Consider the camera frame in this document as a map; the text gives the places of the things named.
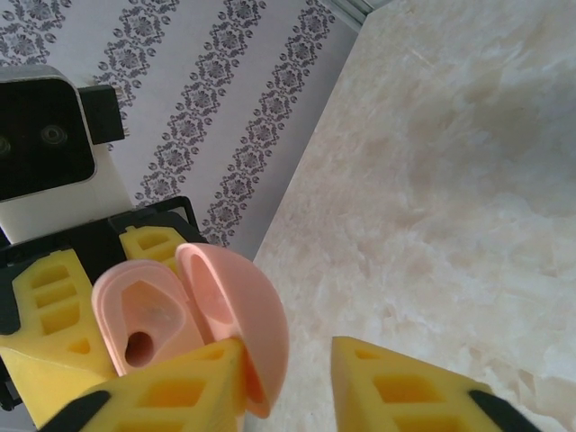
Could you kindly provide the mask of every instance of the wallpaper stripe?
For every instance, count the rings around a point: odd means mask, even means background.
[[[254,196],[259,175],[266,169],[266,160],[273,155],[284,122],[298,103],[306,77],[311,73],[322,50],[321,41],[329,36],[330,25],[336,20],[330,11],[316,0],[307,0],[306,9],[298,17],[299,25],[285,43],[285,52],[274,67],[267,89],[258,100],[254,117],[248,122],[246,135],[240,138],[229,174],[220,182],[220,190],[202,221],[202,234],[212,244],[229,246],[234,227],[240,224],[242,212]]]
[[[139,78],[148,73],[149,59],[156,55],[180,0],[129,0],[129,4],[118,18],[120,26],[112,31],[115,41],[104,50],[107,60],[98,64],[102,73],[94,76],[97,84],[121,89],[118,103],[123,120],[127,118],[124,108],[136,99],[135,89],[142,87]]]
[[[25,2],[8,0],[11,7],[1,12],[0,67],[45,64],[56,29],[62,28],[70,0]]]
[[[225,11],[218,14],[220,23],[212,26],[211,40],[203,44],[205,54],[199,56],[196,70],[190,74],[192,82],[184,86],[182,99],[161,135],[164,142],[148,164],[150,174],[140,182],[143,190],[134,194],[139,205],[182,192],[178,185],[185,181],[184,174],[190,171],[200,151],[198,145],[204,141],[212,116],[232,82],[233,69],[248,48],[250,29],[258,25],[260,12],[266,9],[265,2],[256,0],[226,0],[224,4]]]

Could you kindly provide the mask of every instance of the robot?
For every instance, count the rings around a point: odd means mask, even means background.
[[[131,208],[104,145],[124,138],[115,90],[3,67],[0,102],[2,409],[43,432],[265,419],[288,362],[279,297],[186,198]],[[488,386],[351,337],[331,376],[340,432],[538,431]]]

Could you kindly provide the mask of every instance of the hole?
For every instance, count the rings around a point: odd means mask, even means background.
[[[369,353],[368,351],[364,351],[363,349],[357,349],[355,353],[356,357],[358,357],[361,360],[376,360],[380,358],[378,355]]]
[[[41,286],[61,281],[69,276],[68,270],[63,265],[55,265],[40,271],[40,273],[31,280],[31,287],[40,288]]]
[[[453,417],[402,417],[394,422],[400,432],[467,432],[469,429]]]
[[[148,258],[162,263],[170,258],[174,258],[175,254],[176,254],[176,245],[172,244],[172,245],[166,245],[166,247],[162,247],[160,250],[155,250],[148,256]]]
[[[251,401],[255,403],[264,402],[264,390],[262,390],[260,378],[250,358],[247,360],[246,366],[246,393]]]
[[[36,301],[36,306],[38,308],[43,308],[49,304],[60,302],[76,295],[76,288],[72,283],[66,283],[64,285],[55,287],[46,292],[38,293],[34,296]]]
[[[68,345],[68,351],[77,354],[88,354],[90,352],[90,342],[84,338]]]
[[[146,421],[138,423],[122,423],[115,432],[180,432],[184,429],[184,423]]]
[[[67,306],[62,306],[52,312],[40,315],[40,322],[44,335],[51,335],[57,331],[74,326],[80,321],[80,304],[74,302]]]
[[[124,358],[133,367],[145,366],[183,326],[184,309],[177,301],[144,281],[137,281],[124,289],[121,301],[126,329],[129,334],[133,333]],[[154,329],[154,340],[148,329]]]
[[[218,360],[219,358],[222,358],[222,356],[224,356],[224,350],[216,349],[214,351],[211,351],[207,355],[201,357],[200,360]]]
[[[417,375],[378,376],[374,385],[385,403],[440,402],[434,387]]]
[[[152,384],[139,401],[139,407],[193,407],[202,396],[206,383],[201,380],[170,380]]]
[[[147,365],[154,356],[154,341],[148,333],[137,331],[128,337],[124,358],[132,367]]]
[[[142,250],[147,250],[154,246],[161,245],[162,243],[166,243],[168,241],[168,236],[159,232],[150,232],[139,237],[137,241]]]
[[[232,313],[220,287],[206,263],[199,257],[192,258],[194,296],[202,313],[222,324],[231,324]]]

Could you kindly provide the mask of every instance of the camera module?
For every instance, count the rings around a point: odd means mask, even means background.
[[[12,145],[10,144],[10,141],[5,137],[0,136],[0,159],[7,158],[11,151]]]
[[[68,134],[66,131],[56,124],[46,126],[40,132],[40,136],[42,138],[42,142],[51,147],[62,146],[66,144],[66,141],[68,140]]]

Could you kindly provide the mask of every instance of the patterned wall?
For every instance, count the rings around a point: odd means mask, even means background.
[[[189,196],[252,257],[356,34],[317,0],[5,0],[0,65],[121,88],[110,146],[136,205]]]

